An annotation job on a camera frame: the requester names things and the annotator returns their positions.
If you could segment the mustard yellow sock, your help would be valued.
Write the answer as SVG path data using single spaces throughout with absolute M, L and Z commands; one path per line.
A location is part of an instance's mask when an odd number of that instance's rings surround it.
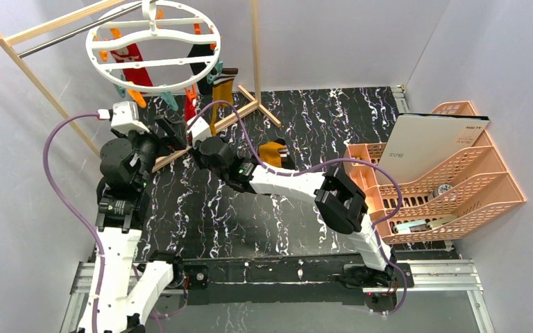
M 285 149 L 285 146 L 278 142 L 268 142 L 259 146 L 259 157 L 266 164 L 281 167 L 282 158 L 280 151 L 283 149 Z
M 227 101 L 230 104 L 233 104 L 233 96 L 232 96 L 232 89 L 233 89 L 233 83 L 236 78 L 236 76 L 239 73 L 239 69 L 236 67 L 224 67 L 221 70 L 221 73 L 218 74 L 216 71 L 216 74 L 213 74 L 212 71 L 212 100 L 213 101 Z M 216 123 L 217 123 L 217 115 L 218 115 L 218 109 L 221 105 L 224 105 L 222 103 L 214 104 L 212 106 L 212 115 L 211 115 L 211 121 L 209 124 L 210 131 L 212 136 L 215 136 L 217 134 L 216 130 Z

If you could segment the white round clip hanger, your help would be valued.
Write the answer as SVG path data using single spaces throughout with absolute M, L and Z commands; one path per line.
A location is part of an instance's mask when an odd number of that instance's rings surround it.
M 99 28 L 96 32 L 94 39 L 96 41 L 116 40 L 131 33 L 144 31 L 144 29 L 145 28 L 143 26 L 126 28 Z M 92 63 L 89 58 L 89 53 L 87 51 L 86 41 L 85 48 L 87 52 L 87 57 Z M 214 51 L 215 54 L 214 49 L 216 45 L 214 43 L 210 44 L 211 49 Z M 191 50 L 192 46 L 193 44 L 188 44 L 186 42 L 181 42 L 178 40 L 153 39 L 129 44 L 128 46 L 123 46 L 119 49 L 114 49 L 111 51 L 95 51 L 93 54 L 98 58 L 98 61 L 101 64 L 118 65 L 120 63 L 128 62 L 188 58 L 187 55 Z M 220 52 L 221 48 L 219 51 L 219 60 L 217 63 L 217 67 L 212 68 L 209 74 L 206 75 L 208 81 L 212 80 L 212 71 L 213 74 L 216 74 L 216 71 L 219 74 L 222 70 L 223 63 L 220 58 Z M 112 75 L 123 82 L 129 82 L 135 85 L 143 85 L 146 87 L 173 85 L 175 83 L 183 82 L 184 80 L 187 80 L 191 76 L 193 76 L 190 64 L 191 63 L 185 65 L 172 65 L 164 67 L 145 67 L 141 69 L 124 68 L 112 71 Z

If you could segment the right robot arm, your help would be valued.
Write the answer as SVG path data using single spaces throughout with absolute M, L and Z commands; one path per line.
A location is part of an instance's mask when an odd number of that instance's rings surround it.
M 211 171 L 237 192 L 279 195 L 313 205 L 327 227 L 346 235 L 362 257 L 362 276 L 346 282 L 394 288 L 395 257 L 371 219 L 366 194 L 339 167 L 301 173 L 260 164 L 255 158 L 238 156 L 227 142 L 213 136 L 193 138 L 191 152 L 200 169 Z

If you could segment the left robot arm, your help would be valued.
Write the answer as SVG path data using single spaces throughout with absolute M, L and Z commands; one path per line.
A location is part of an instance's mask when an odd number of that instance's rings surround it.
M 149 214 L 150 178 L 166 145 L 132 116 L 111 112 L 107 118 L 116 138 L 101 149 L 96 237 L 98 255 L 85 310 L 77 332 L 144 332 L 163 290 L 188 281 L 174 252 L 155 251 L 130 287 L 134 255 Z

